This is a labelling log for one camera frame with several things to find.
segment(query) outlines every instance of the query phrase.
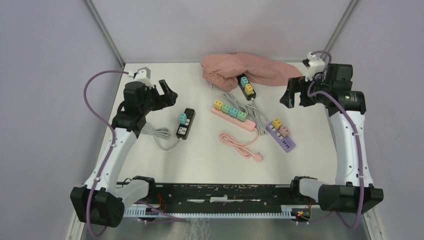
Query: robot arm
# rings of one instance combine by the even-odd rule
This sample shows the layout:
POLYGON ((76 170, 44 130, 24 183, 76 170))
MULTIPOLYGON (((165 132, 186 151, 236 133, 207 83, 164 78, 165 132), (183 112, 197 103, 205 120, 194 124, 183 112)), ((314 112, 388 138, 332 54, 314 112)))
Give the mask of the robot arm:
POLYGON ((124 101, 119 105, 116 116, 112 120, 112 127, 116 134, 115 144, 108 161, 102 168, 109 148, 101 161, 97 163, 90 177, 82 187, 74 187, 70 199, 76 215, 81 222, 87 222, 86 210, 90 200, 90 222, 97 225, 117 227, 121 222, 125 210, 137 200, 145 198, 150 188, 151 179, 136 176, 126 186, 117 189, 117 181, 127 155, 146 124, 146 115, 151 111, 161 110, 173 106, 178 95, 165 82, 160 80, 164 92, 159 95, 156 86, 150 82, 150 70, 141 68, 136 73, 128 74, 134 81, 125 85, 124 101), (90 188, 97 181, 93 197, 89 199, 90 188))
POLYGON ((295 93, 300 92, 300 106, 308 107, 321 103, 328 109, 330 122, 334 128, 335 147, 337 152, 337 173, 335 185, 320 182, 311 177, 295 177, 291 183, 293 190, 301 195, 313 198, 319 202, 324 211, 356 213, 359 205, 360 179, 359 158, 356 136, 345 115, 323 95, 308 96, 311 93, 323 91, 331 95, 346 111, 358 130, 362 151, 364 201, 362 213, 367 212, 383 200, 383 190, 374 188, 367 163, 364 141, 365 97, 360 91, 352 91, 353 67, 347 64, 329 64, 325 74, 319 79, 319 73, 325 69, 325 63, 315 55, 308 54, 303 61, 308 71, 306 76, 290 78, 287 90, 280 103, 288 108, 294 107, 295 93))

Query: purple power strip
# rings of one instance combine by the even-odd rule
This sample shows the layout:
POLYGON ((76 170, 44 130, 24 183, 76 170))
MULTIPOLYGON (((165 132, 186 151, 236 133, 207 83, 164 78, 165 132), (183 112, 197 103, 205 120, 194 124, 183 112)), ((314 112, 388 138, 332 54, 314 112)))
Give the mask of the purple power strip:
POLYGON ((289 136, 281 136, 278 129, 273 126, 272 122, 266 125, 266 130, 268 130, 269 134, 271 134, 286 153, 289 153, 296 147, 296 143, 289 136))

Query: gray power cord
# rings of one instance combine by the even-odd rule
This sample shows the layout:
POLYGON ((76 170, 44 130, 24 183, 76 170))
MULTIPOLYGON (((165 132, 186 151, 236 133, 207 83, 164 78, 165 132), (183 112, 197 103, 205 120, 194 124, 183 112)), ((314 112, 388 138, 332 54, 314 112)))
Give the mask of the gray power cord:
POLYGON ((253 122, 256 123, 256 129, 259 132, 259 135, 265 135, 267 134, 267 130, 265 129, 265 126, 262 122, 261 122, 261 115, 263 117, 263 119, 265 120, 266 123, 268 123, 267 117, 265 116, 265 114, 258 109, 258 106, 255 104, 255 99, 252 99, 252 103, 251 104, 244 104, 242 102, 240 102, 239 100, 237 100, 231 93, 229 92, 225 92, 224 94, 222 94, 222 96, 228 100, 233 106, 235 106, 237 109, 241 110, 242 112, 247 113, 247 115, 249 115, 253 122))
POLYGON ((159 141, 159 138, 167 140, 170 139, 170 137, 172 136, 171 130, 167 127, 154 128, 153 125, 151 125, 149 122, 146 122, 144 127, 141 129, 141 134, 152 135, 157 146, 164 151, 168 151, 175 148, 181 142, 181 139, 179 138, 172 146, 163 147, 161 142, 159 141))

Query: pink towel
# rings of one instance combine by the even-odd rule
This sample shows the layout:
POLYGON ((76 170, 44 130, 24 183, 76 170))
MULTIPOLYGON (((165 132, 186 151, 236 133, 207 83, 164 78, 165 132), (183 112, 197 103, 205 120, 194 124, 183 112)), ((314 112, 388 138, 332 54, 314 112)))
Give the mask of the pink towel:
POLYGON ((244 52, 208 55, 200 63, 203 78, 226 92, 236 88, 236 76, 246 74, 249 82, 286 86, 289 78, 302 76, 293 65, 244 52))

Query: table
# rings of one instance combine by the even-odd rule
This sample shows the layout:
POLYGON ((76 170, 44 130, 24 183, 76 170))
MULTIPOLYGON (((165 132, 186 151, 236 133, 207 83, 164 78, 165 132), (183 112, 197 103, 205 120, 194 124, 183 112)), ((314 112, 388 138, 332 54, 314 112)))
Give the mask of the table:
MULTIPOLYGON (((290 63, 303 74, 306 68, 301 63, 290 63)), ((216 183, 216 184, 289 184, 295 176, 311 176, 320 181, 334 184, 337 156, 329 123, 322 104, 310 107, 298 106, 288 109, 279 102, 285 86, 264 86, 252 83, 256 91, 255 103, 265 113, 269 121, 280 118, 290 129, 290 137, 297 147, 285 153, 269 135, 261 135, 248 148, 263 155, 263 162, 243 158, 233 147, 219 140, 222 132, 230 133, 238 142, 249 142, 255 132, 248 132, 211 113, 215 100, 226 102, 220 88, 211 89, 209 82, 202 78, 199 63, 128 63, 125 71, 148 67, 150 79, 157 84, 165 79, 169 87, 178 94, 176 104, 159 111, 150 112, 146 119, 154 127, 168 127, 174 133, 178 127, 178 117, 186 109, 196 111, 187 140, 169 151, 161 150, 153 136, 140 135, 130 150, 120 172, 119 181, 134 176, 153 177, 158 183, 216 183)), ((125 84, 132 79, 121 77, 109 122, 124 100, 125 84)), ((239 88, 231 93, 244 103, 248 103, 239 88)), ((108 146, 111 136, 106 130, 100 156, 108 146)), ((161 139, 164 147, 177 141, 175 135, 170 140, 161 139)))

